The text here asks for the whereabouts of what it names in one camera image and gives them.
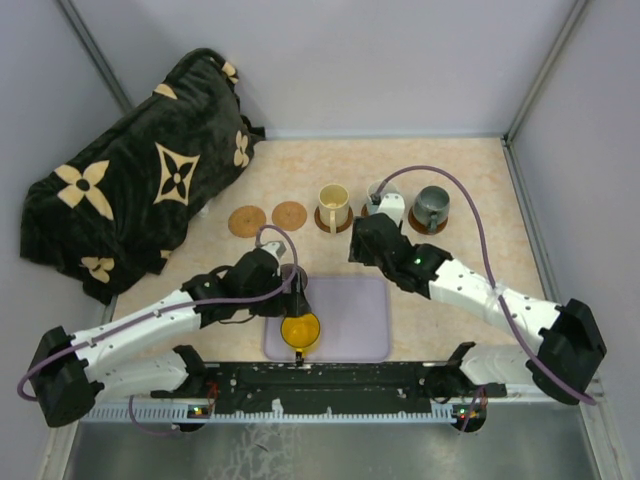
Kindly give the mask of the purple glass mug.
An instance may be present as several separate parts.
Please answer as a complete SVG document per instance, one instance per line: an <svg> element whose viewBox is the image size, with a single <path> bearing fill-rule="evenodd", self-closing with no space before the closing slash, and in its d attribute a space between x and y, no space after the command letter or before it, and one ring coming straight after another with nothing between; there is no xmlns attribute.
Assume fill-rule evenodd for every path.
<svg viewBox="0 0 640 480"><path fill-rule="evenodd" d="M308 275L301 266L296 266L293 263L285 263L280 266L281 277L283 280L289 278L293 271L296 271L296 275L303 283L308 282Z"/></svg>

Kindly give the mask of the white light blue mug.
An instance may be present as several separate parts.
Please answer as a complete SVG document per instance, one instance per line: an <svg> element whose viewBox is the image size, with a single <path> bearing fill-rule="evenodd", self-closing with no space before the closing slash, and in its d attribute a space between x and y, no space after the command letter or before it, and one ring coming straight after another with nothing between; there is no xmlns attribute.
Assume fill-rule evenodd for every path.
<svg viewBox="0 0 640 480"><path fill-rule="evenodd" d="M383 183L382 180L377 180L372 184L370 184L367 189L367 202L365 206L368 214L375 213L378 208L378 206L373 203L372 196L378 192L379 187L382 183ZM393 182L387 182L382 188L382 190L379 192L379 196L380 198L383 198L388 193L392 193L392 194L399 193L399 189Z"/></svg>

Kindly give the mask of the woven rattan coaster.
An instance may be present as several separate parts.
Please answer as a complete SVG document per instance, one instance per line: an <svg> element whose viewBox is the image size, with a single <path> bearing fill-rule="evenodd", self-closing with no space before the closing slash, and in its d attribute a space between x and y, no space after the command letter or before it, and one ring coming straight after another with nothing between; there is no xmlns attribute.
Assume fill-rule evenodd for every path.
<svg viewBox="0 0 640 480"><path fill-rule="evenodd" d="M229 231L239 238L254 237L258 230L265 224L265 212L254 205L239 207L228 219Z"/></svg>
<svg viewBox="0 0 640 480"><path fill-rule="evenodd" d="M284 201L272 211L272 223L285 231L300 229L307 220L307 210L299 202Z"/></svg>

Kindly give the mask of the cream ceramic mug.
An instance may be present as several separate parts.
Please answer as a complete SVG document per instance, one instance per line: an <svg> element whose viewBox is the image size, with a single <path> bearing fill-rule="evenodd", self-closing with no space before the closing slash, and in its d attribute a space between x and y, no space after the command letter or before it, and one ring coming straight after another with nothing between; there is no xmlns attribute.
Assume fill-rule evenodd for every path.
<svg viewBox="0 0 640 480"><path fill-rule="evenodd" d="M320 190L318 199L318 206L337 212L337 224L341 225L350 207L348 190L340 184L329 184Z"/></svg>

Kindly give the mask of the grey ceramic mug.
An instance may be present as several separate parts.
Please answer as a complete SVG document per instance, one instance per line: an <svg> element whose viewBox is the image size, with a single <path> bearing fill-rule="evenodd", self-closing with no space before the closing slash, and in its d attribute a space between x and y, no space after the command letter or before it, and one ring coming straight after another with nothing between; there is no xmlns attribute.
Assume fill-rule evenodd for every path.
<svg viewBox="0 0 640 480"><path fill-rule="evenodd" d="M432 231L449 217L450 197L439 186L427 186L417 194L412 208L417 220Z"/></svg>

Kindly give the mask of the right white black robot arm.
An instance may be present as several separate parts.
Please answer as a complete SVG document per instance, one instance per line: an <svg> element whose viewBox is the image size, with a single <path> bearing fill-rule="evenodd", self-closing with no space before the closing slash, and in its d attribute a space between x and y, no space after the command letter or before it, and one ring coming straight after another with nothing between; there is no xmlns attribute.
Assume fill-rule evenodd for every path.
<svg viewBox="0 0 640 480"><path fill-rule="evenodd" d="M561 305L499 286L439 247L412 244L383 213L355 219L349 260L377 267L405 292L506 328L527 356L524 366L543 393L566 405L595 404L586 390L607 348L584 302L571 299Z"/></svg>

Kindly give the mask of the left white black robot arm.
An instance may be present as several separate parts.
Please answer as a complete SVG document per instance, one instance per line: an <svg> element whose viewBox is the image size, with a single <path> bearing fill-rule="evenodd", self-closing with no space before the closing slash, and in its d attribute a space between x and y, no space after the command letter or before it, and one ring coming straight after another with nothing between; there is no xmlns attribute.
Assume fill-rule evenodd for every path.
<svg viewBox="0 0 640 480"><path fill-rule="evenodd" d="M311 310L305 287L301 267L283 264L279 254L258 247L235 265L196 275L115 322L73 334L61 326L50 329L39 341L26 380L51 428L69 425L111 399L194 397L206 389L208 373L193 347L179 345L147 360L135 355L229 320L239 310L262 317L305 315Z"/></svg>

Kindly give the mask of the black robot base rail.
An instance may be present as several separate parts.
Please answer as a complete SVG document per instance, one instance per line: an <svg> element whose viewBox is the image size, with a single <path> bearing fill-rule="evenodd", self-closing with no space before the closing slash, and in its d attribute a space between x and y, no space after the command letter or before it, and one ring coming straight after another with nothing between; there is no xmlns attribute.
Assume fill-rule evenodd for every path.
<svg viewBox="0 0 640 480"><path fill-rule="evenodd" d="M286 413L427 413L433 400L469 399L477 386L458 366L423 362L221 362L184 392L154 391L157 399L211 399L218 413L256 413L279 400Z"/></svg>

